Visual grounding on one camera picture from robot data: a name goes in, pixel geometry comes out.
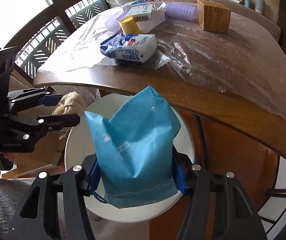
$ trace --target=mug handle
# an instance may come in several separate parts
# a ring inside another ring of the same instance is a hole
[[[111,3],[111,4],[119,5],[119,4],[117,4],[117,3],[109,2],[108,0],[106,0],[106,2]]]

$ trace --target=yellow cup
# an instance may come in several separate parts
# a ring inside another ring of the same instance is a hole
[[[120,25],[124,34],[142,34],[143,32],[139,29],[134,18],[127,16],[120,20]]]

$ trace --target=red label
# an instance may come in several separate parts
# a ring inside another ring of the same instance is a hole
[[[135,42],[135,39],[131,39],[129,42],[128,42],[128,46],[133,46],[133,43]]]

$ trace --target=crumpled cloth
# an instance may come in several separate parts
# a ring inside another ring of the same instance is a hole
[[[73,91],[61,98],[52,114],[78,114],[78,116],[81,117],[85,109],[86,103],[83,97],[79,93]],[[62,140],[71,129],[72,127],[63,128],[61,131],[65,131],[66,133],[60,136],[59,139]]]

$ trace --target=barcode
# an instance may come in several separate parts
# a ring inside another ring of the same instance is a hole
[[[148,17],[148,15],[142,15],[142,16],[135,16],[134,20],[136,22],[142,22],[142,21],[148,21],[150,18]]]

